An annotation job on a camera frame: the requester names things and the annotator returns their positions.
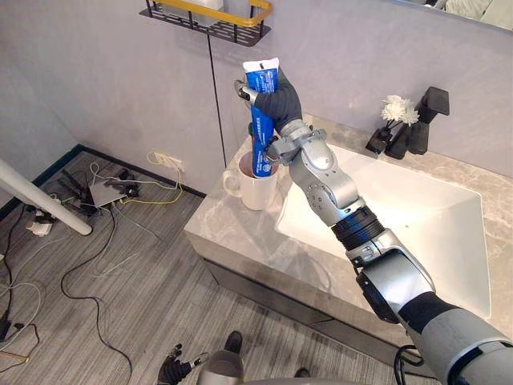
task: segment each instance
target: white flower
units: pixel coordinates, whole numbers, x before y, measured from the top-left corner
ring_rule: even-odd
[[[409,99],[403,99],[402,100],[402,106],[404,107],[405,111],[413,110],[415,108],[414,102],[412,102]]]
[[[385,103],[401,103],[402,97],[399,95],[388,95],[385,100],[383,100]]]
[[[412,107],[406,109],[404,115],[402,116],[402,121],[409,126],[411,126],[413,123],[418,122],[418,112],[416,112]]]
[[[401,120],[405,113],[402,103],[388,103],[382,109],[382,118],[384,120]]]

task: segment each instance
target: wall shelf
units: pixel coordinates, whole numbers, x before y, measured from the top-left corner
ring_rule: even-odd
[[[159,2],[146,0],[146,5],[147,8],[139,14],[245,47],[253,47],[271,31],[271,28],[264,24],[264,20],[273,11],[273,6],[271,3],[263,0],[249,1],[249,18],[242,18],[234,14],[228,14],[220,10],[213,10],[181,0],[160,0]],[[187,11],[188,18],[166,12],[163,5]],[[218,21],[214,22],[211,26],[203,26],[193,20],[194,14],[214,18]]]

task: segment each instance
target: mirror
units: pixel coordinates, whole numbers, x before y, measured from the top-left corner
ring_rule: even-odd
[[[404,0],[513,30],[513,0]]]

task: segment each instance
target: shoe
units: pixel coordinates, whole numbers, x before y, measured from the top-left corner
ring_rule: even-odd
[[[226,343],[224,344],[224,349],[226,351],[231,351],[238,355],[240,353],[240,349],[242,348],[242,334],[238,331],[234,330],[228,336]]]
[[[294,375],[295,379],[296,378],[307,378],[307,377],[310,377],[310,372],[305,367],[298,369],[298,371]]]

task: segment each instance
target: gray wall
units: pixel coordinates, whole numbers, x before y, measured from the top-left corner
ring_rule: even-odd
[[[243,3],[226,6],[243,13]],[[273,31],[256,47],[212,40],[228,158],[249,120],[232,81],[243,61],[275,55],[304,111],[368,132],[384,96],[447,89],[451,116],[434,121],[430,149],[513,175],[511,32],[387,0],[272,3]],[[146,161],[147,151],[166,152],[184,161],[186,184],[207,192],[224,162],[206,38],[139,16],[143,8],[2,2],[0,42],[80,143],[175,178]]]
[[[0,44],[0,158],[33,180],[76,144]],[[11,197],[0,190],[0,207]]]
[[[278,56],[303,111],[368,132],[382,124],[386,95],[448,90],[450,116],[431,124],[430,150],[513,176],[510,31],[386,0],[273,4],[273,30],[256,47],[212,41],[230,154],[249,119],[232,91],[240,63]]]
[[[146,160],[166,152],[183,161],[185,184],[208,191],[224,161],[207,38],[139,16],[144,7],[3,2],[0,39],[81,144],[175,180]]]

